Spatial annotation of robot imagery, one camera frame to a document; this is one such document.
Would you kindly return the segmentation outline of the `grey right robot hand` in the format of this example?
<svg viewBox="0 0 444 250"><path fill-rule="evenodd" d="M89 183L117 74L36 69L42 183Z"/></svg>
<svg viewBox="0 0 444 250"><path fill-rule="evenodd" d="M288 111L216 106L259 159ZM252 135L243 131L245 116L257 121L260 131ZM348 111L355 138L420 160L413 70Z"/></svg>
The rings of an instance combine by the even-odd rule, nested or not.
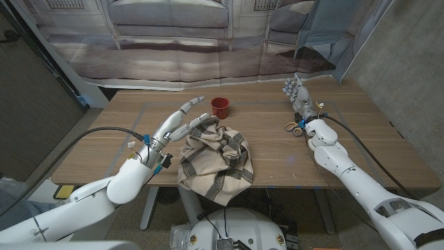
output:
<svg viewBox="0 0 444 250"><path fill-rule="evenodd" d="M284 82L282 91L289 98L294 111L304 120L317 116L308 89L297 73Z"/></svg>

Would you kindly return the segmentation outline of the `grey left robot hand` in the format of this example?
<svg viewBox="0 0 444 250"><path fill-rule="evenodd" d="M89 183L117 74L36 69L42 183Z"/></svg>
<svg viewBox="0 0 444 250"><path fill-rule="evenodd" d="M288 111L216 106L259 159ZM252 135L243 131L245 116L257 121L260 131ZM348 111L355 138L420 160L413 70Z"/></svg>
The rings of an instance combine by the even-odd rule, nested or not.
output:
<svg viewBox="0 0 444 250"><path fill-rule="evenodd" d="M177 111L160 124L154 134L149 137L144 136L144 146L138 152L142 157L140 161L143 165L152 169L158 160L164 157L162 150L168 143L181 140L188 135L193 128L196 128L210 117L208 113L203 113L201 116L181 125L185 115L190 109L204 99L205 97L201 96L184 103Z"/></svg>

